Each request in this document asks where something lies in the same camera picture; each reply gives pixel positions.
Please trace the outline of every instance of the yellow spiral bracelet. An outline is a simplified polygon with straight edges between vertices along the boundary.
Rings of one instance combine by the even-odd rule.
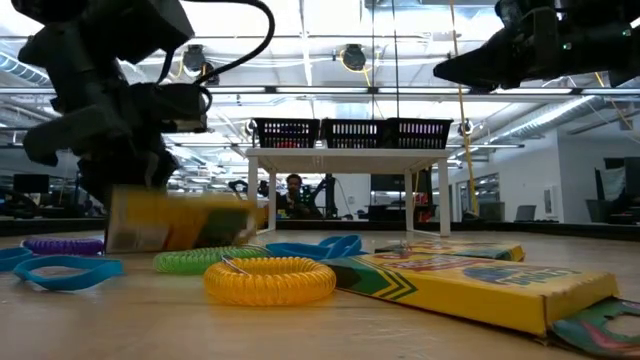
[[[331,294],[336,275],[311,259],[232,259],[211,265],[204,285],[215,300],[226,304],[299,305]]]

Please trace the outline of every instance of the yellow crayon box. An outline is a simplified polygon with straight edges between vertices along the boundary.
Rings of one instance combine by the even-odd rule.
[[[505,261],[523,261],[524,250],[519,244],[494,243],[487,241],[421,241],[418,243],[392,245],[376,249],[376,253],[409,250],[414,253],[468,256]]]
[[[609,273],[492,259],[391,252],[323,262],[340,289],[537,336],[618,293]]]
[[[125,253],[245,244],[264,214],[233,195],[123,187],[114,190],[109,215],[106,252]]]

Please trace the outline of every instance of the table leg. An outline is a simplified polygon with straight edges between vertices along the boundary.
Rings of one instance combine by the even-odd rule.
[[[258,204],[258,158],[255,156],[249,156],[248,160],[249,160],[249,175],[247,177],[247,183],[249,184],[249,188],[247,189],[247,200],[257,205]]]
[[[269,231],[273,231],[276,229],[276,182],[276,172],[269,172]]]
[[[447,159],[438,160],[438,189],[440,191],[440,236],[451,235],[451,212],[449,206],[449,164]]]
[[[407,231],[413,231],[413,173],[411,170],[404,172],[404,209]]]

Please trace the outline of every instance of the purple spiral bracelet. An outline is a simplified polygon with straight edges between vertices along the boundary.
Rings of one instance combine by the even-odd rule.
[[[31,236],[22,246],[38,255],[98,255],[102,252],[103,243],[91,238],[48,238]]]

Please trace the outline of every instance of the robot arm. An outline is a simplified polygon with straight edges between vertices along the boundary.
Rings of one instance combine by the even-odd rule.
[[[436,77],[490,92],[597,71],[616,87],[640,74],[640,1],[500,0],[495,10],[505,27]]]
[[[251,53],[199,77],[192,84],[161,84],[174,52],[194,36],[178,0],[12,0],[14,8],[44,25],[18,59],[47,70],[60,118],[30,129],[23,144],[31,161],[55,166],[56,151],[81,158],[81,185],[108,203],[113,185],[163,188],[178,168],[163,132],[204,132],[211,94],[202,85],[261,53],[275,19],[259,0],[209,0],[247,4],[269,19],[265,40]],[[157,82],[130,85],[118,59],[137,64],[162,50]]]

